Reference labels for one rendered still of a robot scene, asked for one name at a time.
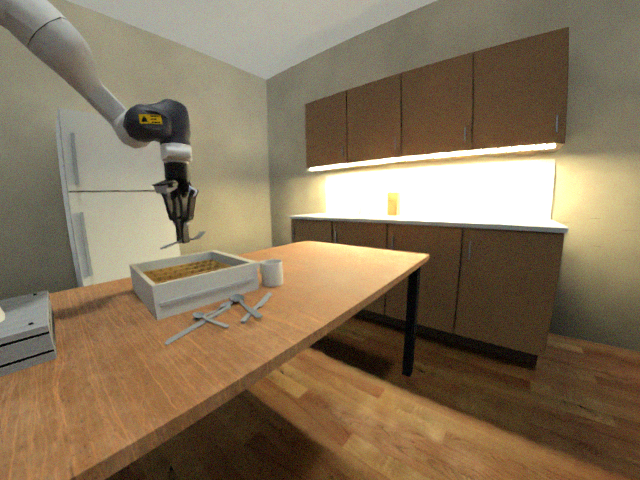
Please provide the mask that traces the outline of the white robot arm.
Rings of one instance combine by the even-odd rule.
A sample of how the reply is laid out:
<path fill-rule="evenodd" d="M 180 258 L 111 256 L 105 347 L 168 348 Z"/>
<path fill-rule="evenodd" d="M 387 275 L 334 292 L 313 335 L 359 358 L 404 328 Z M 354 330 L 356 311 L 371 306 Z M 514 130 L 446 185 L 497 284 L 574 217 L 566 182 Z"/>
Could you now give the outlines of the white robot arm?
<path fill-rule="evenodd" d="M 160 142 L 161 161 L 192 162 L 187 108 L 163 99 L 127 110 L 100 81 L 87 42 L 49 1 L 0 0 L 0 25 L 103 116 L 123 144 Z"/>

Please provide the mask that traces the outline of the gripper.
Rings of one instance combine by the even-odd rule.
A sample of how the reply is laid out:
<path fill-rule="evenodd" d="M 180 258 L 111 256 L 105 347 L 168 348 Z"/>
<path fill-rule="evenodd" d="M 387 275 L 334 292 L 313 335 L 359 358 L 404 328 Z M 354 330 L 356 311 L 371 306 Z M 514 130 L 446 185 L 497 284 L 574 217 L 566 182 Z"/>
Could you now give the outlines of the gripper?
<path fill-rule="evenodd" d="M 164 174 L 165 180 L 175 179 L 178 182 L 176 190 L 169 193 L 160 193 L 165 203 L 168 218 L 173 221 L 173 225 L 176 228 L 177 241 L 182 239 L 180 243 L 188 243 L 190 242 L 188 226 L 190 225 L 190 220 L 194 218 L 196 197 L 199 193 L 198 190 L 192 188 L 190 183 L 190 164 L 166 162 L 164 163 Z"/>

